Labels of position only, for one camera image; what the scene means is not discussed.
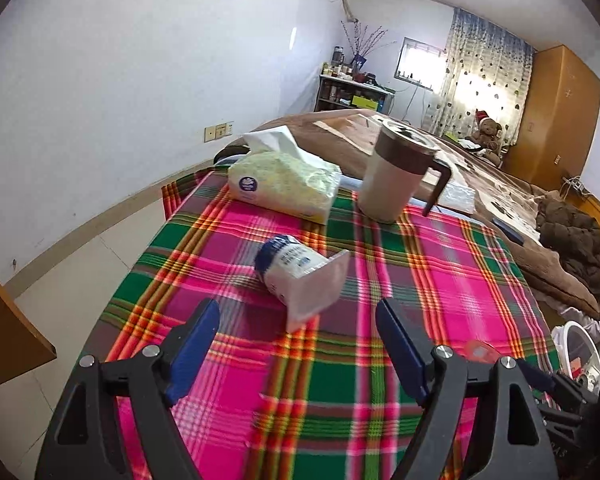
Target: red object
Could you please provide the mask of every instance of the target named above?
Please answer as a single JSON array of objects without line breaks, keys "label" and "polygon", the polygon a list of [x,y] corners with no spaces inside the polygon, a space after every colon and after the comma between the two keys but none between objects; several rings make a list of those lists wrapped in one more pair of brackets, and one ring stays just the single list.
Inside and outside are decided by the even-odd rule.
[{"label": "red object", "polygon": [[582,374],[582,362],[579,357],[576,357],[571,363],[569,363],[569,368],[571,368],[571,377],[577,379]]},{"label": "red object", "polygon": [[480,124],[485,119],[489,119],[489,114],[487,112],[485,112],[484,110],[475,111],[475,120],[478,121],[478,127],[480,127]]},{"label": "red object", "polygon": [[502,354],[484,341],[471,339],[464,345],[464,357],[469,361],[494,364],[502,357]]}]

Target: laundry basket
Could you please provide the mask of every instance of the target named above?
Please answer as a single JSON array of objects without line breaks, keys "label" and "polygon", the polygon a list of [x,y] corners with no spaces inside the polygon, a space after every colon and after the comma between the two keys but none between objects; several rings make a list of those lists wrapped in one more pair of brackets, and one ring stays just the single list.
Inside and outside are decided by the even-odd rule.
[{"label": "laundry basket", "polygon": [[[552,330],[552,337],[558,351],[560,368],[570,378],[578,380],[578,377],[573,376],[574,370],[572,370],[577,358],[580,358],[583,374],[588,365],[595,367],[600,374],[600,354],[589,334],[578,323],[568,321],[564,326],[557,326]],[[600,376],[596,378],[593,392],[598,394],[599,390]]]}]

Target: tiled floor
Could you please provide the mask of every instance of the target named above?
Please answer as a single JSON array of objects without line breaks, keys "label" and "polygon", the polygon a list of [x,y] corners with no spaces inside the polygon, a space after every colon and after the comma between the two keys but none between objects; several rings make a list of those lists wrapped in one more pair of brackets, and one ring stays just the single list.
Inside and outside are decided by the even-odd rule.
[{"label": "tiled floor", "polygon": [[83,245],[16,299],[58,352],[0,385],[0,459],[20,480],[33,479],[52,410],[94,323],[163,222],[158,200]]}]

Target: plastic bag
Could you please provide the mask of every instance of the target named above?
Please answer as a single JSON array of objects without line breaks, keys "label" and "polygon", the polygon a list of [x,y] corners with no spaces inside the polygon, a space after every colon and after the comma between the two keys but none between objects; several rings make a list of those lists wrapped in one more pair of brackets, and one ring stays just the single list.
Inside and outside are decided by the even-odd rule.
[{"label": "plastic bag", "polygon": [[301,150],[286,126],[244,135],[251,151],[228,170],[235,199],[326,224],[342,172]]}]

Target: dried branches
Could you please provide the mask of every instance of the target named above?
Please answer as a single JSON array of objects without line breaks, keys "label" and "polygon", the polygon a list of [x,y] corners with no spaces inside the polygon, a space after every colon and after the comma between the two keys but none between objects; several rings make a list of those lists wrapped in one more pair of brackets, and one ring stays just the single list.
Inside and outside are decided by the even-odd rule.
[{"label": "dried branches", "polygon": [[384,35],[388,32],[388,30],[386,28],[378,27],[369,36],[367,36],[369,26],[363,26],[360,22],[355,22],[353,25],[352,40],[345,23],[340,23],[342,24],[342,28],[344,29],[344,33],[347,37],[347,41],[349,41],[349,46],[354,56],[366,57],[368,54],[370,54],[377,48],[396,43],[395,41],[391,41],[389,43],[378,45],[379,41],[382,40],[382,38],[384,38]]}]

